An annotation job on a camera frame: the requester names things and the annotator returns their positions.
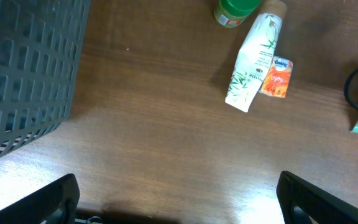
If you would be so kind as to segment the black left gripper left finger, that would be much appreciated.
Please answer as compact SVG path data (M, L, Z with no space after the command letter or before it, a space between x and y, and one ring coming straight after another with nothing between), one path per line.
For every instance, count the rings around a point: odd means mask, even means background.
M0 224L74 223L80 190L74 174L67 174L0 210Z

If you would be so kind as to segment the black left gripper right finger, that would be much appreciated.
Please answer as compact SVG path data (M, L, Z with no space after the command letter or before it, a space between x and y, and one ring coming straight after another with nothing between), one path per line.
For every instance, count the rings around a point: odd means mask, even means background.
M289 171L276 193L285 223L358 223L358 208Z

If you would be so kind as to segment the white tube with tan cap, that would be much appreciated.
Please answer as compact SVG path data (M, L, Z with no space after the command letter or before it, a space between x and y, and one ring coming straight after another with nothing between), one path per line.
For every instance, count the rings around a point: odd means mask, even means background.
M264 1L239 49L225 98L227 104L248 112L270 70L286 12L283 1Z

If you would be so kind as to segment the green lidded jar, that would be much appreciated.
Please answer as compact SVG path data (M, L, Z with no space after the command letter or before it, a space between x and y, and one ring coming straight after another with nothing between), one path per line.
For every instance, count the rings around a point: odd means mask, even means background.
M223 27L234 28L241 25L262 0L219 0L214 17Z

